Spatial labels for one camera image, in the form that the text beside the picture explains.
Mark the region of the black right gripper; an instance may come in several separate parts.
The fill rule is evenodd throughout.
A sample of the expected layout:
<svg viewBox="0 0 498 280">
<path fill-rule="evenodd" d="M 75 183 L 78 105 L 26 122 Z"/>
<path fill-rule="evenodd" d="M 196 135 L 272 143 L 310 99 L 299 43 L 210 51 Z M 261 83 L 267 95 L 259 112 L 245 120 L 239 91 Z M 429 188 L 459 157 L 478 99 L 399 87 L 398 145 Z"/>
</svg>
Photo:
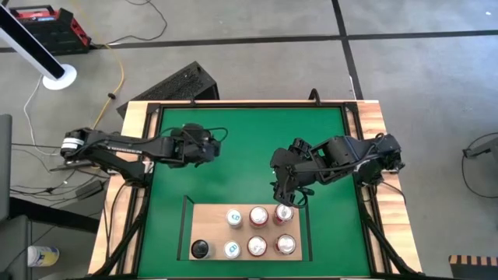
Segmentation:
<svg viewBox="0 0 498 280">
<path fill-rule="evenodd" d="M 323 184 L 323 176 L 318 170 L 323 167 L 320 159 L 320 145 L 312 145 L 307 155 L 297 155 L 287 149 L 278 148 L 271 158 L 271 168 L 276 181 L 272 182 L 273 198 L 280 204 L 285 204 L 283 191 L 298 191 L 302 198 L 299 205 L 306 205 L 311 189 L 303 188 L 312 184 Z"/>
</svg>

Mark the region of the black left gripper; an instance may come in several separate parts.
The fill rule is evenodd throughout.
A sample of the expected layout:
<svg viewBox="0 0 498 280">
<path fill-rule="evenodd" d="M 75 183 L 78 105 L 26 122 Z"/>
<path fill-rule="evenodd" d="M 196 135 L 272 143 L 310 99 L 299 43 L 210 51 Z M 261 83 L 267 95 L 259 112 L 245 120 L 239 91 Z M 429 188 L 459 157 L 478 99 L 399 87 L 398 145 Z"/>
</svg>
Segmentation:
<svg viewBox="0 0 498 280">
<path fill-rule="evenodd" d="M 198 167 L 203 163 L 212 162 L 220 154 L 221 141 L 215 139 L 213 135 L 210 140 L 199 142 L 183 133 L 182 128 L 175 128 L 174 136 L 180 142 L 175 152 L 178 159 L 182 161 L 182 163 L 176 163 L 176 167 L 185 167 L 191 163 Z"/>
</svg>

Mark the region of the red Coca-Cola can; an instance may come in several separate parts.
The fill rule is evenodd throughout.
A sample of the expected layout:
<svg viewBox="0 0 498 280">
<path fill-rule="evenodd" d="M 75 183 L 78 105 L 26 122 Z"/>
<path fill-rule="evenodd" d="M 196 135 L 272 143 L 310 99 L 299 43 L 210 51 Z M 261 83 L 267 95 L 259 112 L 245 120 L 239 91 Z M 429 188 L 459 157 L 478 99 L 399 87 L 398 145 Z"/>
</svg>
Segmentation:
<svg viewBox="0 0 498 280">
<path fill-rule="evenodd" d="M 279 204 L 275 207 L 273 221 L 277 226 L 281 226 L 293 220 L 293 208 L 284 204 Z"/>
<path fill-rule="evenodd" d="M 282 234 L 275 240 L 275 251 L 278 254 L 290 255 L 296 249 L 296 241 L 289 234 Z"/>
</svg>

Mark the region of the red Fanta can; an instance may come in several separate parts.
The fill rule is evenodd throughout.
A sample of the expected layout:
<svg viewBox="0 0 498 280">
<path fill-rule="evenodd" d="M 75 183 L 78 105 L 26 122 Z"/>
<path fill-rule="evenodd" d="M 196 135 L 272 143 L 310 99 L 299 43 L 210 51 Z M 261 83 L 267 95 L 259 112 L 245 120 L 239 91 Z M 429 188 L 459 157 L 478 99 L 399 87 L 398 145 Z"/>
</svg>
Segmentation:
<svg viewBox="0 0 498 280">
<path fill-rule="evenodd" d="M 252 236 L 247 242 L 247 250 L 253 257 L 261 257 L 267 250 L 267 242 L 262 236 Z"/>
<path fill-rule="evenodd" d="M 264 207 L 256 206 L 250 210 L 249 219 L 253 227 L 264 227 L 268 223 L 268 212 Z"/>
</svg>

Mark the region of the white can with black top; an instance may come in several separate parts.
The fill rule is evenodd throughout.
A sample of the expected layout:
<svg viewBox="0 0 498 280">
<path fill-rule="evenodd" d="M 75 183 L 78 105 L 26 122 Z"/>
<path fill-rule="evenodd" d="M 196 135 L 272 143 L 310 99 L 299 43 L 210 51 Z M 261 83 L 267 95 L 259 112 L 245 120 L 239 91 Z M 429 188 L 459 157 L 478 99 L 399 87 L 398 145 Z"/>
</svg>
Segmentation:
<svg viewBox="0 0 498 280">
<path fill-rule="evenodd" d="M 208 259 L 212 256 L 215 247 L 207 240 L 196 240 L 191 245 L 191 256 L 196 260 Z"/>
</svg>

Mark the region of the black power adapter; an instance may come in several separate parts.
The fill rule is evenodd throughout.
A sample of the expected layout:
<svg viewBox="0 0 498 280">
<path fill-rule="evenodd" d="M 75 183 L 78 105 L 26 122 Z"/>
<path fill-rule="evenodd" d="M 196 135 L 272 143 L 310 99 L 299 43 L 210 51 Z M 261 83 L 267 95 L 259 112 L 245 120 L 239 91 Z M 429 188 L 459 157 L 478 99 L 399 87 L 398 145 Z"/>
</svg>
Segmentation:
<svg viewBox="0 0 498 280">
<path fill-rule="evenodd" d="M 95 194 L 100 193 L 103 190 L 104 182 L 101 180 L 95 180 L 75 192 L 75 198 L 78 201 L 89 198 Z"/>
</svg>

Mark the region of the white floor stand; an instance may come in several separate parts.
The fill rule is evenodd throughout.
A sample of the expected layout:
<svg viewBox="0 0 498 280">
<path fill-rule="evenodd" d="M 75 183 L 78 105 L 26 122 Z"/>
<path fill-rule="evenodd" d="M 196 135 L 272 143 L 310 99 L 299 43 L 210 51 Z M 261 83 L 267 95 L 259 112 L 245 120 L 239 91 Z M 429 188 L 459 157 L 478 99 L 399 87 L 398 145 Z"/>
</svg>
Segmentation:
<svg viewBox="0 0 498 280">
<path fill-rule="evenodd" d="M 76 80 L 76 69 L 69 64 L 60 64 L 2 4 L 0 37 L 41 73 L 47 89 L 65 89 Z"/>
</svg>

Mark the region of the white yellow wipes canister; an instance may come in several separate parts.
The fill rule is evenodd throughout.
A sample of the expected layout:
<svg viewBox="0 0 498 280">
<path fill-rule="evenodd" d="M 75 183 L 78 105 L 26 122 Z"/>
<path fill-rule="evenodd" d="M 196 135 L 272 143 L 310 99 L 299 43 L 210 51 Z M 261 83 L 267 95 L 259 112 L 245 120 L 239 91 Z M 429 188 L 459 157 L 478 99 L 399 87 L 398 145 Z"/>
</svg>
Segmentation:
<svg viewBox="0 0 498 280">
<path fill-rule="evenodd" d="M 50 267 L 59 257 L 60 251 L 57 247 L 29 246 L 26 264 L 28 267 Z"/>
</svg>

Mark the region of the red black tool case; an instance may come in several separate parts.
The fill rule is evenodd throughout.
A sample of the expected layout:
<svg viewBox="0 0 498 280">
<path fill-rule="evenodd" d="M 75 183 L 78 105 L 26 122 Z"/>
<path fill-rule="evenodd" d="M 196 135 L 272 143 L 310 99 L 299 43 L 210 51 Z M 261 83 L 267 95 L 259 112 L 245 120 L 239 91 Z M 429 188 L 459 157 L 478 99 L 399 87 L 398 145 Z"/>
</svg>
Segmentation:
<svg viewBox="0 0 498 280">
<path fill-rule="evenodd" d="M 9 11 L 54 56 L 89 52 L 91 37 L 67 9 L 33 5 Z"/>
</svg>

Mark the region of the orange black striped box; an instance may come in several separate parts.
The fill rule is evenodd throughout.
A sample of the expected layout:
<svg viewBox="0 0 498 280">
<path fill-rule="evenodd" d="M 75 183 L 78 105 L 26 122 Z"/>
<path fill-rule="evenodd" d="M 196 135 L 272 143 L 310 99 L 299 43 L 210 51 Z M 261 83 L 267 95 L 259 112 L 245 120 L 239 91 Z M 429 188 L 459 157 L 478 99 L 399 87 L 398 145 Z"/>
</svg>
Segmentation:
<svg viewBox="0 0 498 280">
<path fill-rule="evenodd" d="M 498 257 L 450 255 L 448 261 L 454 278 L 498 280 Z"/>
</svg>

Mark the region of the dark grey cabinet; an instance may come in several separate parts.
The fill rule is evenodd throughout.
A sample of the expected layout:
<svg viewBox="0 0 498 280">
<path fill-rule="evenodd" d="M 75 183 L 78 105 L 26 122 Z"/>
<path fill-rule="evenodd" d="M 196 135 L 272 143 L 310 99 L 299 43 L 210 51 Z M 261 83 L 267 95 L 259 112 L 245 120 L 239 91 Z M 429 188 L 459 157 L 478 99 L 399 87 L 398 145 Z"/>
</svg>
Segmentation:
<svg viewBox="0 0 498 280">
<path fill-rule="evenodd" d="M 27 266 L 31 237 L 30 220 L 25 215 L 0 222 L 0 280 L 31 280 Z"/>
</svg>

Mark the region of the black aluminium station frame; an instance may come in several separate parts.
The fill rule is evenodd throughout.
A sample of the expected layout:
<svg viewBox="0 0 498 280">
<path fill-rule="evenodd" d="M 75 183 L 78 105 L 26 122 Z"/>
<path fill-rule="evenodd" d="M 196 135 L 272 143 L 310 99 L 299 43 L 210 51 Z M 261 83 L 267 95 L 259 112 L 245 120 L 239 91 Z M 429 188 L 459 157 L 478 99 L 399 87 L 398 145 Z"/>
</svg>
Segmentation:
<svg viewBox="0 0 498 280">
<path fill-rule="evenodd" d="M 327 124 L 331 130 L 350 132 L 354 137 L 374 137 L 387 130 L 381 105 L 376 100 L 326 100 L 321 103 L 312 100 L 201 100 L 195 104 L 187 101 L 132 101 L 124 117 L 122 134 L 152 135 L 158 130 L 162 117 L 169 113 L 172 107 L 193 113 L 208 109 L 222 110 L 230 120 L 234 119 L 235 110 L 302 108 L 309 111 L 306 117 L 309 124 Z M 325 108 L 335 108 L 337 112 L 335 116 L 319 121 L 317 113 Z M 385 173 L 384 179 L 385 184 L 381 186 L 376 198 L 367 205 L 367 208 L 400 258 L 410 268 L 420 271 L 421 264 L 408 212 L 399 194 L 402 187 L 398 175 Z M 129 210 L 137 210 L 142 203 L 143 192 L 124 189 L 122 183 L 123 180 L 119 175 L 110 179 L 105 201 L 107 214 L 102 215 L 100 220 L 88 268 L 90 274 L 103 267 L 105 250 L 115 249 L 124 235 L 126 225 L 130 223 Z M 123 254 L 124 267 L 120 271 L 122 275 L 176 278 L 172 270 L 190 264 L 188 261 L 177 259 L 177 244 L 167 245 L 166 253 L 161 254 L 156 254 L 152 247 L 145 246 L 159 234 L 160 229 L 158 220 L 147 218 Z M 395 270 L 393 262 L 387 260 L 386 252 L 381 249 L 374 235 L 365 236 L 361 229 L 347 236 L 339 246 L 345 251 L 343 255 L 325 262 L 312 260 L 313 266 L 304 270 L 306 277 L 312 277 L 322 268 L 326 270 L 324 273 L 326 278 L 343 275 L 362 276 L 370 269 L 376 272 Z"/>
</svg>

